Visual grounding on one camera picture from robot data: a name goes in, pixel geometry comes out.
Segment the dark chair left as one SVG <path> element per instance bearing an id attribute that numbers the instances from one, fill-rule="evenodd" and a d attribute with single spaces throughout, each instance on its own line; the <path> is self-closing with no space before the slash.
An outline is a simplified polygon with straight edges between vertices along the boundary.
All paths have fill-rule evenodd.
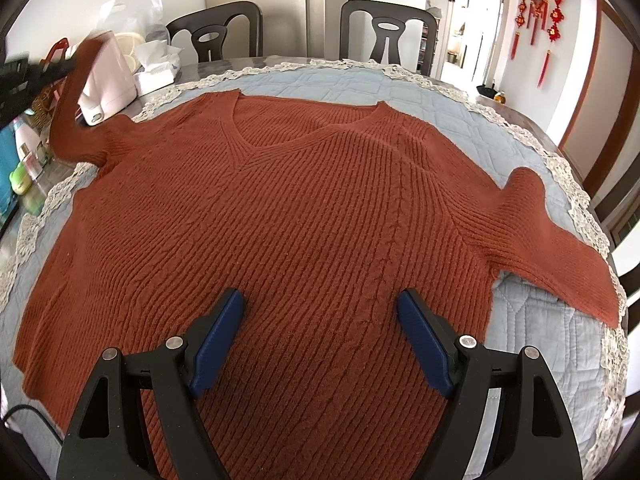
<path id="1" fill-rule="evenodd" d="M 235 1 L 212 6 L 180 16 L 166 25 L 169 39 L 173 40 L 178 32 L 187 30 L 191 42 L 198 54 L 198 62 L 208 63 L 224 58 L 224 42 L 227 39 L 232 20 L 244 16 L 248 21 L 248 50 L 251 58 L 264 54 L 264 21 L 262 10 L 251 1 Z"/>

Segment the dark chair middle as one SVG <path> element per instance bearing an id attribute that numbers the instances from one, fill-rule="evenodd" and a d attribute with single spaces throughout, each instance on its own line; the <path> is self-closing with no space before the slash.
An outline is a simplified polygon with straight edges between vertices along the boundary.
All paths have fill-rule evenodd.
<path id="1" fill-rule="evenodd" d="M 350 17 L 357 12 L 367 13 L 371 18 L 375 43 L 370 59 L 381 63 L 384 53 L 390 64 L 401 64 L 399 43 L 407 28 L 407 23 L 419 21 L 421 39 L 425 40 L 424 50 L 419 50 L 419 73 L 428 77 L 433 66 L 438 24 L 434 15 L 427 10 L 376 0 L 348 0 L 341 7 L 340 19 L 340 59 L 348 58 Z"/>

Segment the white tissue box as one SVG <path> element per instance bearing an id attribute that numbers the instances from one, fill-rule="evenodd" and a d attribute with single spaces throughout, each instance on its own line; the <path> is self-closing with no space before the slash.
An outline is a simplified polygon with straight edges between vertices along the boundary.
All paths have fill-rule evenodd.
<path id="1" fill-rule="evenodd" d="M 134 73 L 138 96 L 173 84 L 181 67 L 181 49 L 166 40 L 153 40 L 134 48 L 140 70 Z"/>

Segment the rust orange knit sweater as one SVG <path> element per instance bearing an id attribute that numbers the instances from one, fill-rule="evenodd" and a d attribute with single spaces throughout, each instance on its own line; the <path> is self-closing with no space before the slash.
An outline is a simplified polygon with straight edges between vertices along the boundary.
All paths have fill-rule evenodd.
<path id="1" fill-rule="evenodd" d="M 198 404 L 232 477 L 405 479 L 445 402 L 397 321 L 403 289 L 483 336 L 506 271 L 617 326 L 608 265 L 551 221 L 533 170 L 497 184 L 385 103 L 229 90 L 82 128 L 101 46 L 77 49 L 50 131 L 56 156 L 98 172 L 75 194 L 13 352 L 24 393 L 59 427 L 104 349 L 153 349 L 234 287 L 240 332 Z"/>

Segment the pink white appliance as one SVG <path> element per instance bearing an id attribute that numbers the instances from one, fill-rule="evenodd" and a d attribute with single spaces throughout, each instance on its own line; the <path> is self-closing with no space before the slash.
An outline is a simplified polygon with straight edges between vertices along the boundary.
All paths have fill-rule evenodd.
<path id="1" fill-rule="evenodd" d="M 89 126 L 99 125 L 118 114 L 138 96 L 134 75 L 115 35 L 104 32 L 99 38 L 104 40 L 104 44 L 78 100 L 82 116 Z"/>

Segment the clear plastic bag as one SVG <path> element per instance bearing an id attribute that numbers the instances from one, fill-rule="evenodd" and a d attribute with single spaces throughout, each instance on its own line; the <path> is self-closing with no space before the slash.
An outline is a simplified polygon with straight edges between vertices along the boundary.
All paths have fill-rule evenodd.
<path id="1" fill-rule="evenodd" d="M 111 10 L 96 26 L 96 30 L 111 30 L 114 34 L 135 32 L 144 42 L 169 42 L 163 10 L 163 0 L 114 0 Z"/>

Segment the green bottle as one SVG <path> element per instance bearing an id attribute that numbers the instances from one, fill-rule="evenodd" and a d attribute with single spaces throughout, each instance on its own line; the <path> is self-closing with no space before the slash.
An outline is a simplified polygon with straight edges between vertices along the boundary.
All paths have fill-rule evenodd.
<path id="1" fill-rule="evenodd" d="M 19 162 L 9 175 L 11 188 L 18 196 L 23 196 L 32 186 L 32 178 L 26 170 L 24 164 Z"/>

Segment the blue quilted lace-edged mat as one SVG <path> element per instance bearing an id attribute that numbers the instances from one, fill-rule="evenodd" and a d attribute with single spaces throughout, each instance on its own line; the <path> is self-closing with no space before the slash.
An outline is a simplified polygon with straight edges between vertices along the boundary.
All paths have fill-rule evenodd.
<path id="1" fill-rule="evenodd" d="M 193 80 L 147 96 L 131 107 L 130 115 L 141 122 L 204 92 L 232 88 L 326 102 L 390 103 L 439 128 L 498 182 L 504 182 L 518 165 L 538 171 L 547 189 L 551 218 L 600 254 L 610 251 L 608 238 L 590 212 L 589 196 L 570 164 L 535 127 L 494 101 L 470 98 L 398 66 L 268 58 L 239 68 L 221 62 L 212 74 L 198 68 Z M 7 401 L 21 402 L 25 397 L 12 356 L 26 300 L 70 214 L 73 194 L 95 173 L 91 166 L 77 166 L 50 188 L 34 212 L 10 227 L 15 245 L 1 255 L 1 368 Z M 620 433 L 627 378 L 625 333 L 610 330 L 515 278 L 500 280 L 495 293 L 488 344 L 499 350 L 516 350 L 524 344 L 540 348 L 574 425 L 585 475 L 594 477 L 612 455 Z"/>

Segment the brown wooden door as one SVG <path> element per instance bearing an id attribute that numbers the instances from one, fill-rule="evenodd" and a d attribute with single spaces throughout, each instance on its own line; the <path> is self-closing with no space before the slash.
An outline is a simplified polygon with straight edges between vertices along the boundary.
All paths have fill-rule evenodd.
<path id="1" fill-rule="evenodd" d="M 639 154 L 639 48 L 605 0 L 597 0 L 586 78 L 560 149 L 595 203 Z"/>

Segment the dark chair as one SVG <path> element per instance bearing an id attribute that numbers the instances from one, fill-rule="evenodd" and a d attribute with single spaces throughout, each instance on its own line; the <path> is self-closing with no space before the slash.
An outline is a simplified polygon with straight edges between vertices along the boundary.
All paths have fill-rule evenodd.
<path id="1" fill-rule="evenodd" d="M 407 28 L 407 23 L 419 21 L 421 39 L 425 40 L 424 50 L 419 50 L 419 73 L 428 77 L 433 66 L 438 24 L 434 15 L 427 10 L 376 0 L 348 0 L 341 7 L 340 19 L 340 59 L 348 58 L 350 17 L 357 12 L 367 13 L 371 18 L 375 43 L 370 59 L 381 63 L 384 53 L 390 64 L 401 64 L 399 43 Z"/>
<path id="2" fill-rule="evenodd" d="M 169 39 L 173 40 L 178 32 L 187 30 L 191 42 L 198 54 L 198 62 L 208 63 L 224 58 L 224 42 L 227 39 L 232 20 L 244 16 L 248 21 L 248 50 L 251 58 L 264 54 L 264 21 L 262 10 L 251 1 L 235 1 L 212 6 L 180 16 L 166 25 Z"/>

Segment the red Chinese knot decoration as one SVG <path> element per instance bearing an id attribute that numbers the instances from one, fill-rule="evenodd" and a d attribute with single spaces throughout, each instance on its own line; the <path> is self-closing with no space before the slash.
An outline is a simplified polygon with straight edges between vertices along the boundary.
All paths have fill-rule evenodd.
<path id="1" fill-rule="evenodd" d="M 514 18 L 509 61 L 514 62 L 524 32 L 528 33 L 529 47 L 533 48 L 541 34 L 546 34 L 550 46 L 562 38 L 560 25 L 565 20 L 564 0 L 518 0 Z"/>

